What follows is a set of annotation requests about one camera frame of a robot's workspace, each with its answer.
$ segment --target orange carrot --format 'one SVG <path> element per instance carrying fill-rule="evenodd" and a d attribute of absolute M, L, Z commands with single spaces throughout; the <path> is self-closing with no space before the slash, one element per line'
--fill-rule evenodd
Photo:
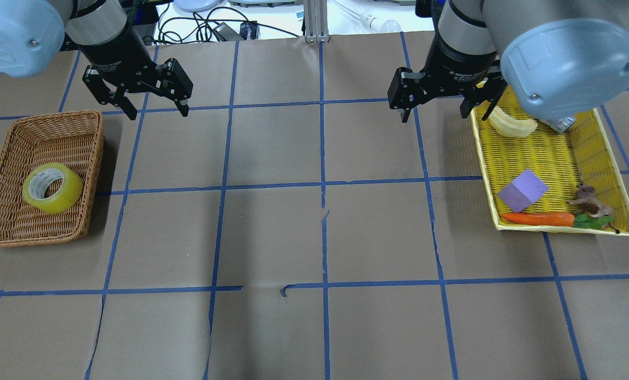
<path fill-rule="evenodd" d="M 502 218 L 517 224 L 527 224 L 529 226 L 563 226 L 571 227 L 575 223 L 575 215 L 570 212 L 510 212 L 503 214 Z"/>

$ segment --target basket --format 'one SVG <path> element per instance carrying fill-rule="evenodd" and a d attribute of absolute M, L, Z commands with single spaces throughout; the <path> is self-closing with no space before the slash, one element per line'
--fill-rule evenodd
<path fill-rule="evenodd" d="M 530 168 L 549 187 L 549 191 L 526 212 L 577 212 L 578 207 L 566 201 L 575 198 L 579 183 L 595 187 L 596 196 L 613 209 L 614 228 L 618 236 L 629 236 L 629 199 L 617 163 L 612 155 L 603 125 L 596 110 L 575 115 L 575 123 L 559 135 L 543 123 L 524 139 L 502 137 L 481 118 L 488 102 L 470 114 L 479 155 L 481 174 L 493 223 L 498 230 L 546 231 L 616 235 L 613 229 L 579 229 L 560 226 L 526 226 L 502 219 L 512 212 L 497 193 L 524 170 Z M 512 89 L 503 94 L 498 106 L 517 119 L 530 118 L 519 106 Z"/>
<path fill-rule="evenodd" d="M 103 150 L 103 115 L 98 111 L 54 113 L 12 124 L 0 156 L 0 248 L 63 243 L 85 236 Z M 59 214 L 26 203 L 21 188 L 42 164 L 60 162 L 83 182 L 80 199 Z M 52 183 L 56 192 L 61 183 Z"/>

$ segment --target peeled banana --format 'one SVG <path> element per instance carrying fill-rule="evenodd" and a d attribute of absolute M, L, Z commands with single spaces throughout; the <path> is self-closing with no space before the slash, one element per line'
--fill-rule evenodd
<path fill-rule="evenodd" d="M 490 113 L 489 120 L 495 130 L 505 137 L 528 137 L 537 128 L 533 119 L 517 120 L 498 106 Z"/>

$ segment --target purple cube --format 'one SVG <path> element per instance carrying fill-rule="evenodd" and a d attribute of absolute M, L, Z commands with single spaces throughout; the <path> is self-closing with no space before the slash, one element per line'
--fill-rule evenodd
<path fill-rule="evenodd" d="M 539 179 L 530 169 L 526 169 L 509 185 L 505 186 L 498 197 L 507 204 L 513 212 L 521 212 L 549 190 L 549 187 Z"/>

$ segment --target yellow basket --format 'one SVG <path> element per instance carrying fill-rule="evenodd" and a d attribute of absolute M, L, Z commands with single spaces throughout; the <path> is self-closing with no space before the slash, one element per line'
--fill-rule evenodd
<path fill-rule="evenodd" d="M 498 106 L 517 119 L 530 117 L 521 109 L 510 88 Z M 596 110 L 575 115 L 577 121 L 563 135 L 539 122 L 529 137 L 515 139 L 498 135 L 490 121 L 481 120 L 487 108 L 488 102 L 474 108 L 470 118 L 496 229 L 616 235 L 609 228 L 526 226 L 502 219 L 502 214 L 512 210 L 497 197 L 498 192 L 529 168 L 546 183 L 549 191 L 524 211 L 577 212 L 578 207 L 568 205 L 566 201 L 575 198 L 577 185 L 583 182 L 595 187 L 599 200 L 612 207 L 612 225 L 621 231 L 618 236 L 629 236 L 628 195 Z"/>

